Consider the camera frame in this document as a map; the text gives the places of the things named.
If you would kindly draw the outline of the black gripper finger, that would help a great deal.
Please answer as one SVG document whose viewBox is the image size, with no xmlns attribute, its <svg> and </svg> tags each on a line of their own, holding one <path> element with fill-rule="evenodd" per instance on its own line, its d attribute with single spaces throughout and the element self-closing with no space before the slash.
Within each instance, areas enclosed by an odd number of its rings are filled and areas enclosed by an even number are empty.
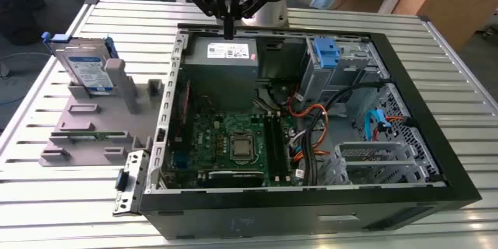
<svg viewBox="0 0 498 249">
<path fill-rule="evenodd" d="M 229 11 L 228 11 L 228 39 L 233 39 L 233 32 L 235 21 L 240 20 L 241 18 L 248 19 L 257 10 L 267 4 L 269 0 L 245 0 L 240 2 L 240 0 L 231 0 L 229 4 Z"/>
<path fill-rule="evenodd" d="M 191 0 L 208 17 L 215 17 L 223 25 L 223 38 L 231 39 L 231 22 L 227 20 L 227 7 L 224 0 Z"/>
</svg>

